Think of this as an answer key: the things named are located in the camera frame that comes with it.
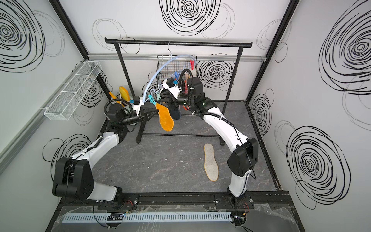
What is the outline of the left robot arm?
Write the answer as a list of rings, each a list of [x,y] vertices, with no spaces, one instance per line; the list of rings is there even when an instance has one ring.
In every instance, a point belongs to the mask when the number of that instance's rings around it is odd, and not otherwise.
[[[78,201],[118,201],[122,189],[98,183],[92,169],[108,151],[125,139],[129,125],[147,122],[159,110],[145,107],[136,97],[133,103],[121,98],[109,100],[103,111],[108,125],[97,140],[70,158],[57,161],[52,187],[54,196]]]

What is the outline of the grey black-backed insole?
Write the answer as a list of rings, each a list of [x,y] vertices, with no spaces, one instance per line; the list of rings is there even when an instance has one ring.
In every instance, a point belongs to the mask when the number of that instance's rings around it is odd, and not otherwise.
[[[180,111],[180,106],[175,103],[169,104],[169,113],[173,120],[179,120],[182,116],[182,112]]]

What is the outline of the black garment rack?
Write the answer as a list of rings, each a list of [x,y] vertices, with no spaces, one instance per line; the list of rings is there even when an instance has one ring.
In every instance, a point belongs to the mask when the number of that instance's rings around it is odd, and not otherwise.
[[[229,122],[223,115],[226,110],[226,106],[229,100],[229,96],[232,89],[232,84],[236,76],[238,65],[245,48],[251,48],[253,43],[209,43],[209,42],[176,42],[176,41],[149,41],[149,40],[123,40],[123,39],[104,39],[107,44],[113,44],[116,48],[118,57],[121,62],[121,66],[124,70],[127,82],[132,87],[127,69],[121,54],[121,44],[139,44],[139,45],[175,45],[175,46],[206,46],[206,47],[237,47],[238,53],[235,62],[235,66],[232,72],[231,82],[227,92],[227,96],[224,103],[224,108],[221,111],[212,100],[205,97],[203,92],[202,83],[199,80],[195,84],[196,77],[193,76],[189,69],[184,69],[181,74],[178,75],[176,84],[174,79],[167,79],[163,82],[163,91],[171,96],[161,97],[157,103],[166,102],[170,108],[176,110],[179,109],[179,105],[187,105],[189,111],[198,117],[202,117],[203,120],[208,123],[218,134],[219,137],[228,145],[231,151],[235,150],[237,146],[242,147],[243,144],[249,141],[249,139],[241,134],[234,124]]]

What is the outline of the red white patterned insole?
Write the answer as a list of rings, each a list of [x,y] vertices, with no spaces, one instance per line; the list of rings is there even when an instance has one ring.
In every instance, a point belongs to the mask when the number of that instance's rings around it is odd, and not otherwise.
[[[185,100],[188,101],[189,94],[188,94],[188,88],[187,88],[187,86],[184,87],[183,96],[184,96]]]

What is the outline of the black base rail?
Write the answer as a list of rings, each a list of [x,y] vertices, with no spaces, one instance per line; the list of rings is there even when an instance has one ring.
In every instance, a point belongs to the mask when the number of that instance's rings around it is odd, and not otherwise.
[[[248,191],[241,197],[228,192],[142,192],[116,194],[113,201],[62,199],[57,206],[92,206],[103,210],[140,209],[144,206],[200,205],[216,209],[253,209],[255,204],[288,203],[292,198],[287,191]]]

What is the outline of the yellow toast slice leaning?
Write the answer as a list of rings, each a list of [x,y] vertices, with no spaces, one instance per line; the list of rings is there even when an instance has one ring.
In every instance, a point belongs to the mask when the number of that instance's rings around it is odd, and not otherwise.
[[[109,92],[109,95],[111,96],[111,99],[117,99],[117,96],[115,96],[112,92]]]

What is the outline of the grey felt yellow-edged insole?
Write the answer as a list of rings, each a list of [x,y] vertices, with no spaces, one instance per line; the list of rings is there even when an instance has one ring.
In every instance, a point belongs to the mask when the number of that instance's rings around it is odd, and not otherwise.
[[[215,182],[219,177],[219,169],[214,156],[212,144],[204,145],[204,170],[210,181]]]

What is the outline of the teal clothespin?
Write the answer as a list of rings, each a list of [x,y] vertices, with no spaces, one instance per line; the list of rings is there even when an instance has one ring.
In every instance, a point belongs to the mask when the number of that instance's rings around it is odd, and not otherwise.
[[[157,104],[156,99],[151,94],[149,94],[148,99],[149,99],[151,104],[153,104],[153,105]]]

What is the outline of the red clothespin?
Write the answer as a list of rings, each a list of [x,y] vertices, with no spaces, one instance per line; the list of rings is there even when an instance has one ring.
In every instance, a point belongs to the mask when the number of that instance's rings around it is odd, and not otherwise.
[[[194,60],[189,61],[189,66],[191,70],[194,70]]]

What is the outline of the orange fuzzy insole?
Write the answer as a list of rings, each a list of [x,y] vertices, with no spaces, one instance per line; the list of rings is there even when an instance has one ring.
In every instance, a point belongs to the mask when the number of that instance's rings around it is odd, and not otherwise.
[[[165,131],[170,132],[174,127],[174,120],[170,115],[169,109],[159,103],[156,103],[156,109],[158,110],[159,122],[161,127]]]

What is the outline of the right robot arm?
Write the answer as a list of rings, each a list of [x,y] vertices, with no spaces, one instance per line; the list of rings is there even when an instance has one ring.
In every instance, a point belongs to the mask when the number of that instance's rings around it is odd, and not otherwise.
[[[246,192],[248,178],[258,161],[258,142],[242,134],[225,118],[216,103],[206,97],[199,78],[193,77],[187,81],[168,78],[161,85],[160,98],[156,103],[165,108],[159,111],[161,124],[179,120],[182,115],[180,106],[209,124],[231,152],[227,161],[232,171],[229,193],[235,198],[242,197]]]

